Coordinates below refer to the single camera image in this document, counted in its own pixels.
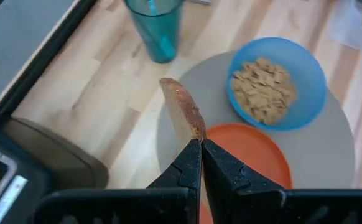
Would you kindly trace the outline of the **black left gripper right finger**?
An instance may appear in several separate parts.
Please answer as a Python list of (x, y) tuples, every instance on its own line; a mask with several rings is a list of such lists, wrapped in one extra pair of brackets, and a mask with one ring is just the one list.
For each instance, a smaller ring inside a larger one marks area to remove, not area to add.
[(271, 224), (284, 190), (211, 140), (202, 146), (203, 175), (214, 224)]

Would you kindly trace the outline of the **orange plate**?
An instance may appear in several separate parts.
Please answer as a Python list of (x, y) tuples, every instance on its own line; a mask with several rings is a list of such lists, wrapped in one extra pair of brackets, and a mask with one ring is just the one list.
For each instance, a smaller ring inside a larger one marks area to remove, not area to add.
[(285, 189), (293, 187), (290, 167), (278, 145), (256, 128), (227, 123), (207, 129), (208, 139)]

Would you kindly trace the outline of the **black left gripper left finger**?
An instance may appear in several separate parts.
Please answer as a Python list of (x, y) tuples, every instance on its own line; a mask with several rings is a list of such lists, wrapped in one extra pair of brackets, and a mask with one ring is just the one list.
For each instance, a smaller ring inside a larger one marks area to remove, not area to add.
[(191, 140), (168, 168), (148, 187), (155, 191), (150, 224), (198, 224), (202, 146)]

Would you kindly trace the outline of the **toast slice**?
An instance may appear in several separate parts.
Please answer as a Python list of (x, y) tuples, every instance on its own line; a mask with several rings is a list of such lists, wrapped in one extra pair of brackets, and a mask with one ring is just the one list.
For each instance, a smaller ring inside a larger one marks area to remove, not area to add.
[(191, 140), (200, 142), (207, 138), (206, 125), (193, 97), (173, 78), (159, 80), (173, 127), (179, 140), (179, 154)]

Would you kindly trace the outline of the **black table edge rail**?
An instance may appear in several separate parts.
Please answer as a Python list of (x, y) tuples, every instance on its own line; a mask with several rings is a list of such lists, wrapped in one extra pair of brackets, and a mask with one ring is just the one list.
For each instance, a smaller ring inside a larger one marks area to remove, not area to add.
[(10, 115), (72, 36), (98, 0), (73, 0), (30, 57), (0, 92), (0, 114)]

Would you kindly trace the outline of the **clear glass of milk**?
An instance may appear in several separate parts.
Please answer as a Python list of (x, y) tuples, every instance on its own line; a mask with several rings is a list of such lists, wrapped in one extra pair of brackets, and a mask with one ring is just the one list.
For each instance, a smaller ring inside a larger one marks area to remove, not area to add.
[(338, 0), (328, 33), (334, 40), (362, 51), (362, 0)]

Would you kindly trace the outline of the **round grey placemat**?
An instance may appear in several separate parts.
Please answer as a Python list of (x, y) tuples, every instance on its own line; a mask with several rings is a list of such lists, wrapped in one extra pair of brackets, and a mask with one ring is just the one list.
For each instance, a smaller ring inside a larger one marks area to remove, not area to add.
[[(178, 81), (190, 92), (206, 127), (244, 124), (226, 92), (228, 66), (234, 52), (212, 56), (181, 73)], [(339, 101), (329, 91), (322, 112), (294, 131), (267, 131), (280, 147), (298, 189), (350, 188), (355, 176), (354, 140)]]

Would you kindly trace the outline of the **spoon with teal handle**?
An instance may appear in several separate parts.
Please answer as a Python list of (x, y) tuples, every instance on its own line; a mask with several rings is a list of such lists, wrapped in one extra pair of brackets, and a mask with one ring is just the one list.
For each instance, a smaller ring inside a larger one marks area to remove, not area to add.
[[(149, 10), (151, 12), (151, 14), (153, 16), (157, 15), (157, 9), (154, 3), (154, 0), (147, 0), (148, 6), (149, 6)], [(172, 43), (170, 42), (170, 40), (168, 39), (168, 37), (162, 33), (161, 29), (157, 26), (157, 31), (159, 33), (160, 36), (160, 41), (159, 41), (159, 47), (161, 49), (161, 51), (163, 51), (164, 55), (169, 58), (169, 59), (173, 59), (175, 57), (175, 48), (172, 45)]]

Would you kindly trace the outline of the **teal transparent cup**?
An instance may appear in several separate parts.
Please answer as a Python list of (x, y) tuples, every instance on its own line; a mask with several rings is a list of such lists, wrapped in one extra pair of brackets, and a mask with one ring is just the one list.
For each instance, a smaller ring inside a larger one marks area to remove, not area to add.
[[(184, 0), (154, 0), (157, 15), (149, 10), (147, 0), (124, 0), (134, 24), (141, 36), (152, 61), (169, 63), (177, 55), (179, 31)], [(159, 47), (160, 36), (157, 26), (175, 48), (175, 57), (167, 58)]]

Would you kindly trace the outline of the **square cereal pieces pile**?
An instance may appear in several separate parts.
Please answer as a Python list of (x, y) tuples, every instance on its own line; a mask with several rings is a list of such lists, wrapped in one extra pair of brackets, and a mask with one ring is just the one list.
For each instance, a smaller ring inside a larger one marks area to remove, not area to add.
[(241, 109), (265, 125), (284, 118), (297, 99), (290, 73), (263, 57), (244, 62), (240, 70), (233, 72), (230, 87)]

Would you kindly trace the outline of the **black toaster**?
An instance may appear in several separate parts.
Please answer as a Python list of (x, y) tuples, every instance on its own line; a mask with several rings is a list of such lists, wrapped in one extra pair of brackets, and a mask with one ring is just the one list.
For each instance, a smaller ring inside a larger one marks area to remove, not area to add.
[(103, 189), (109, 174), (95, 157), (26, 119), (0, 115), (0, 224), (31, 224), (46, 195)]

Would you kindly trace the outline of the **blue bowl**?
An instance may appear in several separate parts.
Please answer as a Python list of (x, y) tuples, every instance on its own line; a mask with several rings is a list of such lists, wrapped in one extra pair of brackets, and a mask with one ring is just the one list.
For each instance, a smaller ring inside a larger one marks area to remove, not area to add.
[[(253, 120), (239, 106), (230, 87), (233, 72), (240, 70), (244, 62), (254, 62), (263, 57), (283, 66), (297, 88), (297, 99), (280, 121), (265, 125)], [(327, 97), (325, 74), (313, 55), (304, 47), (280, 37), (256, 39), (237, 51), (231, 61), (226, 80), (230, 103), (245, 121), (265, 130), (289, 131), (311, 123), (322, 111)]]

